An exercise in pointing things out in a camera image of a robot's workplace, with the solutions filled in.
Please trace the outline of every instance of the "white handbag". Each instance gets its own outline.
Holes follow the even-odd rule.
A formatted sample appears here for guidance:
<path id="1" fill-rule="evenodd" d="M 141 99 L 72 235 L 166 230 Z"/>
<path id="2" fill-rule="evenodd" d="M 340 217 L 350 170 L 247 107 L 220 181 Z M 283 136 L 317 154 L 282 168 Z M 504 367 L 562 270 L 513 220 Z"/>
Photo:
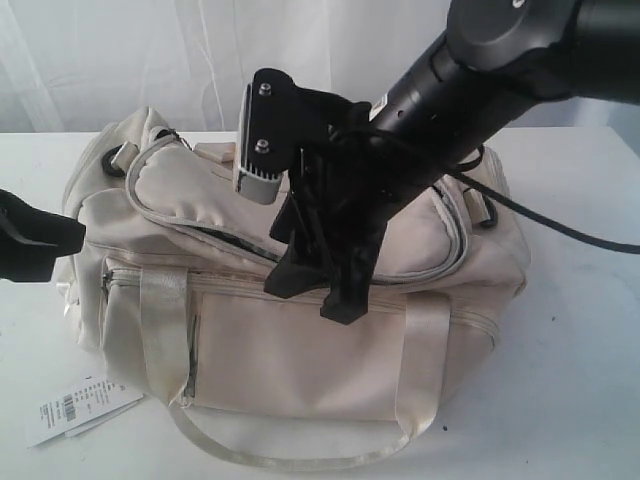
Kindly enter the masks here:
<path id="1" fill-rule="evenodd" d="M 63 200 L 87 226 L 61 278 L 77 342 L 104 357 L 112 381 L 162 401 L 180 431 L 218 458 L 322 470 L 392 455 L 493 351 L 529 264 L 513 214 L 495 205 L 497 223 L 483 228 L 485 199 L 443 178 L 390 222 L 369 313 L 343 326 L 319 315 L 326 291 L 286 301 L 262 291 L 285 249 L 268 231 L 287 186 L 271 206 L 235 194 L 229 148 L 192 151 L 146 108 L 89 144 Z M 470 176 L 508 194 L 488 148 Z M 265 458 L 209 438 L 189 405 L 388 420 L 401 434 L 355 457 Z"/>

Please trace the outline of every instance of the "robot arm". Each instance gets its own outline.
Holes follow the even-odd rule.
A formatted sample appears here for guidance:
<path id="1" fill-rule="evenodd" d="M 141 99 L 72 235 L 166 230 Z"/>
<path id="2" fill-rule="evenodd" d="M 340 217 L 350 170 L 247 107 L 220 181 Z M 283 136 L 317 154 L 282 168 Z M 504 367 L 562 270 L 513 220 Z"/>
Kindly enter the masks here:
<path id="1" fill-rule="evenodd" d="M 367 311 L 387 222 L 443 165 L 539 103 L 640 103 L 638 54 L 637 0 L 453 0 L 446 31 L 373 109 L 258 71 L 236 190 L 268 203 L 285 171 L 291 184 L 271 230 L 288 249 L 265 290 L 288 298 L 329 286 L 321 314 L 351 323 Z"/>

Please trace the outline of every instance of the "tabletop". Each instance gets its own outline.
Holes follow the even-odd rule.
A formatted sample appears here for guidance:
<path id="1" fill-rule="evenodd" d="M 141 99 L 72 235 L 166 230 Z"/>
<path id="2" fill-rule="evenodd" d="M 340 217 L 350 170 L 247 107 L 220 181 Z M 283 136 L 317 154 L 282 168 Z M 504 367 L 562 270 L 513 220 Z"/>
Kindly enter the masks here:
<path id="1" fill-rule="evenodd" d="M 93 135 L 0 134 L 0 188 L 59 211 L 66 180 Z M 192 143 L 231 138 L 185 137 Z M 640 243 L 640 159 L 611 129 L 506 129 L 488 143 L 503 161 L 516 200 L 588 233 Z M 520 223 L 532 251 L 529 285 L 505 311 L 502 342 L 492 357 L 441 408 L 432 429 L 396 457 L 312 476 L 638 477 L 640 258 L 582 245 L 526 219 Z M 0 478 L 285 476 L 207 457 L 152 399 L 77 437 L 27 449 L 28 409 L 100 373 L 101 363 L 71 339 L 54 282 L 1 281 L 0 304 Z M 198 417 L 207 421 L 205 413 Z M 221 422 L 228 441 L 242 445 L 286 446 L 284 432 L 293 425 L 278 421 L 273 433 L 273 419 Z M 356 434 L 335 438 L 340 441 L 327 453 L 340 453 Z"/>

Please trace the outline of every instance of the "barcode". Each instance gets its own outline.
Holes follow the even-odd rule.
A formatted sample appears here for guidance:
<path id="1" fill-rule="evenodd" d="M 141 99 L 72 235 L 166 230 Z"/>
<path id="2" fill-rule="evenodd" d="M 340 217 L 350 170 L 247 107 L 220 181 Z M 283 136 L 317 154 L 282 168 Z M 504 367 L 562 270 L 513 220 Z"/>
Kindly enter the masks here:
<path id="1" fill-rule="evenodd" d="M 67 422 L 76 419 L 76 407 L 73 405 L 73 397 L 66 395 L 62 401 L 64 402 L 64 416 L 67 417 Z"/>

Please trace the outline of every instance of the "black cable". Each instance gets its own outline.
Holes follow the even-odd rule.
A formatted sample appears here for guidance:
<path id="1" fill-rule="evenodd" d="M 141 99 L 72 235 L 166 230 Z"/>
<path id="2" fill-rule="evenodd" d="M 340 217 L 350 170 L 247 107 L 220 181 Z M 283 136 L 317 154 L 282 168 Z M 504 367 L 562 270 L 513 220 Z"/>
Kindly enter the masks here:
<path id="1" fill-rule="evenodd" d="M 409 145 L 408 143 L 402 141 L 401 139 L 397 138 L 395 135 L 393 135 L 392 133 L 386 132 L 384 130 L 377 130 L 377 129 L 370 129 L 370 128 L 357 128 L 357 129 L 353 129 L 353 130 L 348 130 L 343 132 L 344 135 L 349 135 L 349 134 L 363 134 L 363 135 L 367 135 L 370 137 L 379 137 L 382 138 L 384 140 L 389 141 L 389 143 L 392 143 L 393 145 L 395 145 L 396 147 L 400 148 L 401 150 L 404 150 L 405 152 L 414 155 L 416 157 L 419 158 L 424 158 L 425 155 L 423 152 L 421 152 L 420 150 L 417 150 L 416 148 L 414 148 L 413 146 Z M 571 227 L 568 227 L 560 222 L 557 222 L 555 220 L 550 219 L 549 217 L 545 217 L 544 215 L 541 215 L 537 212 L 534 212 L 533 210 L 528 209 L 527 207 L 525 207 L 524 205 L 519 204 L 518 202 L 514 202 L 513 200 L 511 200 L 508 197 L 505 197 L 504 195 L 496 192 L 495 190 L 487 187 L 486 185 L 474 180 L 473 178 L 468 177 L 467 175 L 465 175 L 462 172 L 466 172 L 468 170 L 470 170 L 471 168 L 469 168 L 471 165 L 473 165 L 472 168 L 477 167 L 480 164 L 480 161 L 478 159 L 473 160 L 471 162 L 468 162 L 466 164 L 463 165 L 458 165 L 457 167 L 451 167 L 448 165 L 444 165 L 444 164 L 436 164 L 437 168 L 440 169 L 443 173 L 455 178 L 456 180 L 458 180 L 459 182 L 464 183 L 465 185 L 477 190 L 478 192 L 482 193 L 483 195 L 491 198 L 492 200 L 504 205 L 505 207 L 507 207 L 509 210 L 512 210 L 526 218 L 528 218 L 529 220 L 533 220 L 536 223 L 539 223 L 541 225 L 544 225 L 545 227 L 548 227 L 552 230 L 555 230 L 558 233 L 561 233 L 563 235 L 566 235 L 567 237 L 573 238 L 574 240 L 577 240 L 579 242 L 582 243 L 586 243 L 587 245 L 592 245 L 594 247 L 598 247 L 598 248 L 602 248 L 605 250 L 611 250 L 613 252 L 620 252 L 620 253 L 629 253 L 632 255 L 640 255 L 640 245 L 632 245 L 632 244 L 628 244 L 628 243 L 618 243 L 618 242 L 612 242 L 610 240 L 604 240 L 602 238 L 597 238 L 597 237 L 593 237 L 591 235 L 587 235 L 586 233 L 582 233 L 578 230 L 575 230 Z"/>

